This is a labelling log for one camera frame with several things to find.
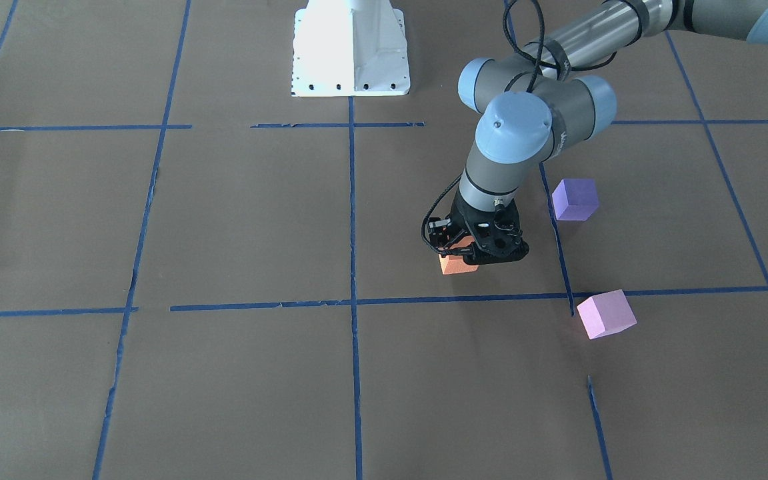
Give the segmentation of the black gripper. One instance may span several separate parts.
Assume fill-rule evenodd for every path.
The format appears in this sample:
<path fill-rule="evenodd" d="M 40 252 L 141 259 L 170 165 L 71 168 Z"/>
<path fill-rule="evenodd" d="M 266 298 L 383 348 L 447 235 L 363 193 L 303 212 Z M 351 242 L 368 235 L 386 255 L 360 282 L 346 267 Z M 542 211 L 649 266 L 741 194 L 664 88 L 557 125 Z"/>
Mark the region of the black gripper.
<path fill-rule="evenodd" d="M 448 218 L 448 240 L 446 248 L 439 250 L 441 258 L 467 256 L 473 257 L 475 265 L 490 265 L 520 261 L 530 252 L 529 245 L 523 242 L 515 201 L 505 207 L 499 205 L 491 211 L 482 211 L 463 199 L 455 199 Z M 472 237 L 469 245 L 454 247 L 467 236 Z"/>

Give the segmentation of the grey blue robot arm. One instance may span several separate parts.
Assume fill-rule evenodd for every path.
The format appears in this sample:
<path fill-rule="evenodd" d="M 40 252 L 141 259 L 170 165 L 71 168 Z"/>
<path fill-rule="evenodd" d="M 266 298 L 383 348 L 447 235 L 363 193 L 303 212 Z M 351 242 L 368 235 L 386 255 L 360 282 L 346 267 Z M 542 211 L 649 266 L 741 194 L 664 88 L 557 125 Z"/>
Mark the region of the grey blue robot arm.
<path fill-rule="evenodd" d="M 461 102 L 478 112 L 475 140 L 445 218 L 427 213 L 421 238 L 441 258 L 468 265 L 520 261 L 529 252 L 515 195 L 528 173 L 564 149 L 591 139 L 617 115 L 617 97 L 593 74 L 618 51 L 664 31 L 688 31 L 768 45 L 768 1 L 603 1 L 547 33 L 518 45 L 504 3 L 502 31 L 512 54 L 478 58 L 458 79 Z"/>

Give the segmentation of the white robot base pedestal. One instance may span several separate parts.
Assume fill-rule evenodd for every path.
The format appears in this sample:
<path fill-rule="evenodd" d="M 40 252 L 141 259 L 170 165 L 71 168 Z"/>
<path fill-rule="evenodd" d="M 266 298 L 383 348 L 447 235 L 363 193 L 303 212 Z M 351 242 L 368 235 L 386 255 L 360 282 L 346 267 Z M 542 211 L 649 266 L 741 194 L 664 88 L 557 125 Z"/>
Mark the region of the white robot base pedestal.
<path fill-rule="evenodd" d="M 405 16 L 390 1 L 309 1 L 295 12 L 293 97 L 390 97 L 410 90 Z"/>

